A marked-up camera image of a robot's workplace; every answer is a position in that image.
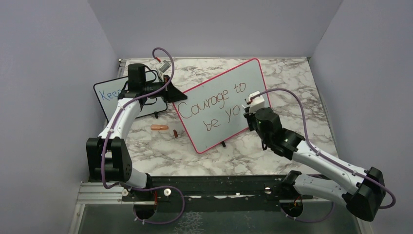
round metal bolt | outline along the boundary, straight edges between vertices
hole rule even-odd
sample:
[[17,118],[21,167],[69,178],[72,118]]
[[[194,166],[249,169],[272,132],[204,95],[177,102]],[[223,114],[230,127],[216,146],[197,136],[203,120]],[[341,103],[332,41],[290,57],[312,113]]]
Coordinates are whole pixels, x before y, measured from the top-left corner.
[[127,189],[123,189],[121,194],[122,196],[127,196],[129,195],[129,191]]
[[164,190],[164,195],[165,196],[170,196],[171,193],[172,193],[172,191],[170,189],[165,189]]
[[266,193],[266,194],[271,194],[271,188],[270,188],[270,187],[266,187],[266,188],[264,189],[264,193]]

whiteboard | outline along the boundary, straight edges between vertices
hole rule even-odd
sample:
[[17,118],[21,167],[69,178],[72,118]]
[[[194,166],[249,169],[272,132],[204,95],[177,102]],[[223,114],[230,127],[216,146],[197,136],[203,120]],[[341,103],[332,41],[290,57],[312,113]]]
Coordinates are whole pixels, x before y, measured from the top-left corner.
[[[150,71],[146,72],[146,81],[150,81],[155,78],[157,77],[154,73]],[[93,86],[94,93],[96,94],[100,106],[103,109],[103,113],[105,114],[105,117],[108,121],[115,113],[117,106],[117,96],[119,95],[126,81],[128,81],[127,77],[117,78],[97,83]],[[155,112],[165,111],[168,108],[167,104],[164,103],[164,101],[160,97],[157,97],[156,99],[148,99],[145,104],[146,106],[142,108],[142,111],[137,117],[147,116],[154,114]]]
[[[199,154],[248,128],[241,104],[255,91],[265,91],[258,59],[248,60],[184,93],[187,100],[173,106]],[[266,107],[268,95],[263,96]]]

orange object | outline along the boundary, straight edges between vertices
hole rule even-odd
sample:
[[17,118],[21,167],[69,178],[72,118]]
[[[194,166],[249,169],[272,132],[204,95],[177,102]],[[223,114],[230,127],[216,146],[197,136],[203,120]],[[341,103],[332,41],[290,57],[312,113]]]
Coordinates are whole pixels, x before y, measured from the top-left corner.
[[168,130],[169,127],[167,125],[160,125],[160,124],[152,124],[150,126],[151,130]]

marble surface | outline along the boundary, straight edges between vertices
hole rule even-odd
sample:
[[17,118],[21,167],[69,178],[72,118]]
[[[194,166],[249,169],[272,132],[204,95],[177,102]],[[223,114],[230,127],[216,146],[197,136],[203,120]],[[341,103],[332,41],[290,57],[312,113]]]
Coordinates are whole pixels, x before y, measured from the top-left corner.
[[[176,58],[174,85],[185,91],[240,63],[246,58]],[[325,114],[319,100],[306,58],[259,59],[267,88],[281,87],[293,91],[303,102],[310,140],[323,150],[337,155]],[[126,63],[144,63],[153,67],[153,59],[129,59]],[[303,125],[296,100],[285,92],[269,94],[273,109],[280,115],[283,127],[302,135]],[[168,131],[152,131],[152,124],[166,124]],[[173,130],[178,132],[175,138]],[[153,176],[229,176],[287,174],[291,170],[316,173],[297,162],[261,149],[255,132],[244,131],[219,145],[197,154],[173,107],[159,114],[142,117],[132,125],[126,140],[133,167]]]

wall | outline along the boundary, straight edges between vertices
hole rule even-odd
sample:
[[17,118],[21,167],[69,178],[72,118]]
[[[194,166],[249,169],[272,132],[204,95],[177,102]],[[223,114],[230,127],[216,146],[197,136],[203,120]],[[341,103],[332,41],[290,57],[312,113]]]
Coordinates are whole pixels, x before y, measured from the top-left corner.
[[377,213],[377,234],[413,228],[412,15],[412,0],[344,0],[310,61],[339,156],[379,168],[398,198]]
[[117,57],[86,0],[3,1],[0,32],[0,233],[67,233]]
[[308,57],[341,0],[89,0],[120,58]]

